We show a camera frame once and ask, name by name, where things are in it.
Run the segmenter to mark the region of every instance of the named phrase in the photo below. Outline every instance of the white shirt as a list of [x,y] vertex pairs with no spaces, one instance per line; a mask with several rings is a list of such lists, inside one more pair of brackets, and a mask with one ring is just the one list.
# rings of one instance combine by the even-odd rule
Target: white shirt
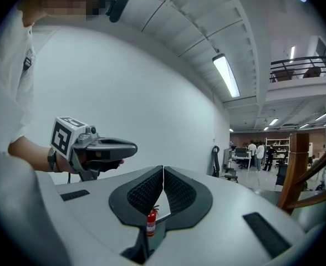
[[254,156],[254,153],[256,152],[257,146],[255,144],[250,144],[248,146],[248,150],[251,151],[251,156]]
[[264,158],[264,146],[259,145],[256,153],[257,153],[257,158]]
[[22,16],[15,5],[0,26],[0,86],[22,108],[20,123],[11,123],[16,132],[10,143],[24,136],[32,124],[35,52],[32,27],[24,27]]

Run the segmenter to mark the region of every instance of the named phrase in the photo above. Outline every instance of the handheld controller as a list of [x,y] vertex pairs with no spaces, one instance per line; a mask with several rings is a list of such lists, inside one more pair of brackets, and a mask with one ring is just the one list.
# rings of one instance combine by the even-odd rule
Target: handheld controller
[[[134,143],[99,137],[95,126],[71,117],[56,117],[50,145],[78,172],[82,181],[98,179],[101,172],[117,168],[122,159],[137,153]],[[83,152],[86,160],[81,163],[78,154]]]

